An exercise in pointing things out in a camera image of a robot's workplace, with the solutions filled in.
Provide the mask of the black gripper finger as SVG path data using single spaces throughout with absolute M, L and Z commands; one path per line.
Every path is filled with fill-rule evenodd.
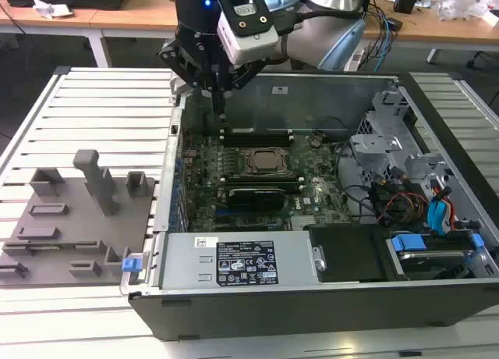
M 219 118 L 225 121 L 225 102 L 226 97 L 233 90 L 242 89 L 249 83 L 265 66 L 266 60 L 257 60 L 243 64 L 235 68 L 229 61 L 222 62 L 219 65 Z
M 204 41 L 195 41 L 191 45 L 171 41 L 163 45 L 159 57 L 186 84 L 207 94 L 214 114 L 220 115 L 218 77 L 210 52 Z

